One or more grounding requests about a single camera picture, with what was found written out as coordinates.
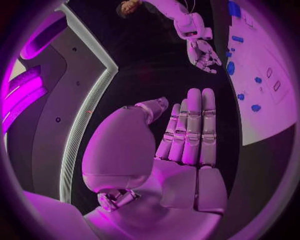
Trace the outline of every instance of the blue button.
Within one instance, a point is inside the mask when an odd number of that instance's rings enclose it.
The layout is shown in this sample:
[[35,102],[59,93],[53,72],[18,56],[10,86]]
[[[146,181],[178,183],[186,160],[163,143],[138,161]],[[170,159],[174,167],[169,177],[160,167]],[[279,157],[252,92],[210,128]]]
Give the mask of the blue button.
[[253,112],[258,112],[259,110],[261,110],[261,106],[259,105],[252,105],[251,109]]
[[239,100],[242,100],[242,101],[243,101],[243,100],[245,99],[245,95],[242,94],[242,93],[241,93],[241,94],[238,94],[238,95],[237,95],[237,98],[238,98]]
[[233,1],[228,2],[229,14],[231,16],[241,17],[241,8],[238,4]]
[[232,40],[243,43],[244,39],[242,37],[239,36],[232,36]]
[[227,51],[227,52],[226,52],[226,57],[227,57],[227,58],[230,58],[231,56],[232,56],[232,53],[229,52],[229,51]]
[[227,65],[227,72],[229,75],[233,75],[235,73],[235,64],[233,61],[230,61]]
[[255,82],[257,82],[258,84],[261,84],[262,83],[262,79],[260,77],[256,77],[255,78]]

